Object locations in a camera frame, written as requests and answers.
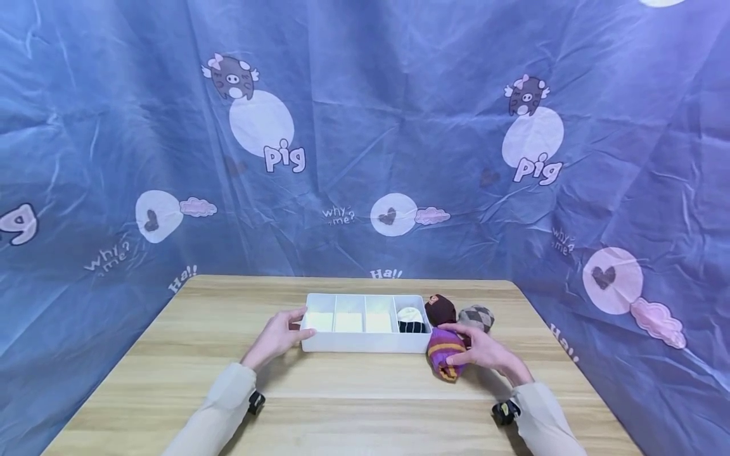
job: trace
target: blue fabric backdrop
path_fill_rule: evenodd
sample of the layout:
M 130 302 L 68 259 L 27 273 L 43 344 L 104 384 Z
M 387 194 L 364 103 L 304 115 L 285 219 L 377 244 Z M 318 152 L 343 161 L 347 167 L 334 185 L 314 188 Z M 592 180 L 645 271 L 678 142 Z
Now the blue fabric backdrop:
M 646 455 L 730 453 L 729 18 L 5 4 L 0 455 L 38 455 L 193 274 L 511 279 Z

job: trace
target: folded sock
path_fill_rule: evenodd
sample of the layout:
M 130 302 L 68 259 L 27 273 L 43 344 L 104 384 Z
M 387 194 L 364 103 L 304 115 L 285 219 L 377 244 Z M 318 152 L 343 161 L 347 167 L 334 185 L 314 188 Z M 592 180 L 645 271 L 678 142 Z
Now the folded sock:
M 398 311 L 398 321 L 423 323 L 423 316 L 415 307 L 404 307 Z
M 402 333 L 427 333 L 426 325 L 421 322 L 398 321 L 398 330 Z
M 494 324 L 494 314 L 484 306 L 470 306 L 458 313 L 458 322 L 488 333 Z M 468 337 L 464 337 L 464 343 L 467 347 L 472 345 Z
M 441 295 L 433 295 L 426 304 L 426 316 L 432 326 L 456 323 L 456 308 Z
M 446 358 L 466 351 L 461 338 L 451 331 L 434 328 L 426 355 L 434 373 L 447 382 L 455 382 L 464 370 L 463 366 L 449 366 Z

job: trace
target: wristband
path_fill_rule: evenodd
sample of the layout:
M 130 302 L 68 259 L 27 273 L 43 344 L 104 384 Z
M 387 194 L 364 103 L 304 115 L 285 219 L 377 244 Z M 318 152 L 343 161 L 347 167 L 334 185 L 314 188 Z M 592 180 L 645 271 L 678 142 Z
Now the wristband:
M 264 407 L 266 398 L 259 391 L 254 390 L 251 397 L 248 398 L 248 413 L 256 416 Z

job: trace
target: wooden table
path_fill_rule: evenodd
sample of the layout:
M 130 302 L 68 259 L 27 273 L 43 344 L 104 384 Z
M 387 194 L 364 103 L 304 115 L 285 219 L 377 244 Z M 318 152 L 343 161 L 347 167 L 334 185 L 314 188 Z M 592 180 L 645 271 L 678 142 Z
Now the wooden table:
M 441 293 L 483 304 L 493 335 L 517 352 L 561 402 L 590 456 L 641 455 L 553 334 L 511 282 L 196 276 L 173 298 L 44 452 L 46 456 L 158 456 L 275 312 L 311 292 Z M 259 375 L 267 398 L 224 455 L 529 455 L 490 410 L 507 384 L 470 366 L 455 384 L 425 356 L 291 350 Z

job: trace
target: white organizer tray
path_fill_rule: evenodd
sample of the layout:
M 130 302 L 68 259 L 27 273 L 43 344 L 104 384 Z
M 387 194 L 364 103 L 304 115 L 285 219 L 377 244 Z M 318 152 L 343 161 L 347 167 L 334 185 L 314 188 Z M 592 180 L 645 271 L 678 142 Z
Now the white organizer tray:
M 431 325 L 418 295 L 307 295 L 302 328 L 317 333 L 301 343 L 305 352 L 426 353 Z M 401 333 L 398 311 L 415 307 L 427 333 Z

